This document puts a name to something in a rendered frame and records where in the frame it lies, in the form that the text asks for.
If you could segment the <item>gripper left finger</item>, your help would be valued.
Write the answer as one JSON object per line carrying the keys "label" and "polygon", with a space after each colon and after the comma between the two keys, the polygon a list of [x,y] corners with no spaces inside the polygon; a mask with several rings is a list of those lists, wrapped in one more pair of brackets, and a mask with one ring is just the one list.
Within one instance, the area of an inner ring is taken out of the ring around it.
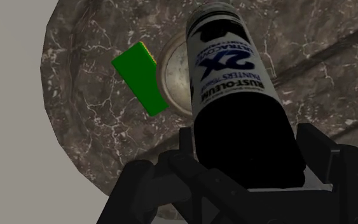
{"label": "gripper left finger", "polygon": [[249,192],[193,157],[191,129],[179,131],[179,149],[163,152],[157,164],[129,162],[97,224],[151,224],[159,207],[172,204],[188,224],[251,224],[243,201]]}

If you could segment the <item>green box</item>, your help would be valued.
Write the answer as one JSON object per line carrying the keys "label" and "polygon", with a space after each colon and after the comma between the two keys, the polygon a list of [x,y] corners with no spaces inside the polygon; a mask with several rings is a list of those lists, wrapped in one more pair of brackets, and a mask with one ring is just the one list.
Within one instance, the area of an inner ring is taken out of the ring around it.
{"label": "green box", "polygon": [[169,107],[156,82],[156,61],[142,41],[114,58],[111,64],[149,116]]}

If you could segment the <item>white spray can black cap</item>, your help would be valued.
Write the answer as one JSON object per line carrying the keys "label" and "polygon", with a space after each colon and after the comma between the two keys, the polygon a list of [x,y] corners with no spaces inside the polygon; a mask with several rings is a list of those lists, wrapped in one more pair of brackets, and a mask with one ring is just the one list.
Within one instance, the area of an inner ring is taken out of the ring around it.
{"label": "white spray can black cap", "polygon": [[270,76],[235,8],[199,6],[186,24],[198,161],[245,188],[296,188],[306,163]]}

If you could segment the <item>round brown marble table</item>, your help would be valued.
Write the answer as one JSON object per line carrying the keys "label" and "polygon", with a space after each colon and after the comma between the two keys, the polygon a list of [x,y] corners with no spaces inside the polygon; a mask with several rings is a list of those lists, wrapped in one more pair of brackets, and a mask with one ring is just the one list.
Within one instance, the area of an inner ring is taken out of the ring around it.
{"label": "round brown marble table", "polygon": [[[242,17],[295,140],[298,125],[311,123],[334,142],[358,147],[358,0],[217,1]],[[161,153],[178,150],[181,128],[191,129],[199,162],[193,114],[168,107],[149,116],[111,61],[142,41],[157,63],[205,3],[58,0],[41,59],[45,110],[61,147],[108,197],[129,162],[157,164]],[[245,188],[228,177],[249,192],[243,203],[251,224],[339,224],[332,184],[307,164],[304,174],[296,188]],[[183,218],[172,204],[156,216]]]}

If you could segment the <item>silver metal plate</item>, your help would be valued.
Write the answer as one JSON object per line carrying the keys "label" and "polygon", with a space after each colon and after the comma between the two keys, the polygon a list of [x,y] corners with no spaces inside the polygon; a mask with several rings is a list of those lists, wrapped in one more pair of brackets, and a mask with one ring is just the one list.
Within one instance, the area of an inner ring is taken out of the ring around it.
{"label": "silver metal plate", "polygon": [[162,48],[156,63],[156,82],[170,108],[192,117],[185,31],[172,36]]}

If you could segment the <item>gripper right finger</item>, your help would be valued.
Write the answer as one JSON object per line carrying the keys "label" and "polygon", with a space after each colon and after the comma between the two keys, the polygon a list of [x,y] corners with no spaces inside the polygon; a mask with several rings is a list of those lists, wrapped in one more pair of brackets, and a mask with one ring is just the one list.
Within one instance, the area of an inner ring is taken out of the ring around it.
{"label": "gripper right finger", "polygon": [[358,147],[334,142],[311,123],[298,125],[296,141],[310,170],[338,194],[339,224],[358,224]]}

